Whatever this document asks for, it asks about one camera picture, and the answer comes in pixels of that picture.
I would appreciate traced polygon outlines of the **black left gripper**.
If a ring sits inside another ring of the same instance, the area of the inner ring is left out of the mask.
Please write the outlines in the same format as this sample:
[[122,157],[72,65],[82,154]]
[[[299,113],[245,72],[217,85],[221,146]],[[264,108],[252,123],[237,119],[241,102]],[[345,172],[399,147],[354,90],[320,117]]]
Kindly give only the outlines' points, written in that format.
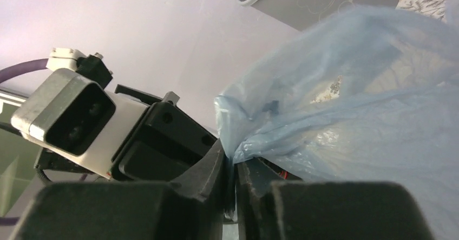
[[114,155],[110,179],[172,180],[198,163],[216,138],[176,105],[175,94],[140,97],[147,109]]

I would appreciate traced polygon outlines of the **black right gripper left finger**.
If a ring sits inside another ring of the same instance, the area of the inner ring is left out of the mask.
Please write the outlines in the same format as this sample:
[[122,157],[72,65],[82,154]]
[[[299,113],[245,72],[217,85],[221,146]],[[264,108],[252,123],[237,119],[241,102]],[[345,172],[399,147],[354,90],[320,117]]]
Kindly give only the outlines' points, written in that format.
[[170,181],[46,186],[11,239],[222,239],[225,152],[217,139],[191,144],[199,161]]

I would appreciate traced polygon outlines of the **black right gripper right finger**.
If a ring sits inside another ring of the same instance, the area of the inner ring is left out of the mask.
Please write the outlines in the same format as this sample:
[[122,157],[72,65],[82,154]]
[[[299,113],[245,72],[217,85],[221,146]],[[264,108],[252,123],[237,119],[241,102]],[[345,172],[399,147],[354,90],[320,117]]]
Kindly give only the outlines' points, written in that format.
[[241,239],[433,239],[394,183],[284,180],[258,159],[238,164],[237,179]]

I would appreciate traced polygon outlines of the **light blue plastic trash bag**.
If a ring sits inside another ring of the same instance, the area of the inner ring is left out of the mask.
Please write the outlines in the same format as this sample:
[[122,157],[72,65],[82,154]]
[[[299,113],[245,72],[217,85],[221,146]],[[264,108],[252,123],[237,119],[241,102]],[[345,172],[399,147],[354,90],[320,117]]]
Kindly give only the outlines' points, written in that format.
[[232,163],[262,157],[303,179],[400,183],[437,239],[458,239],[458,0],[444,21],[367,6],[329,16],[214,105]]

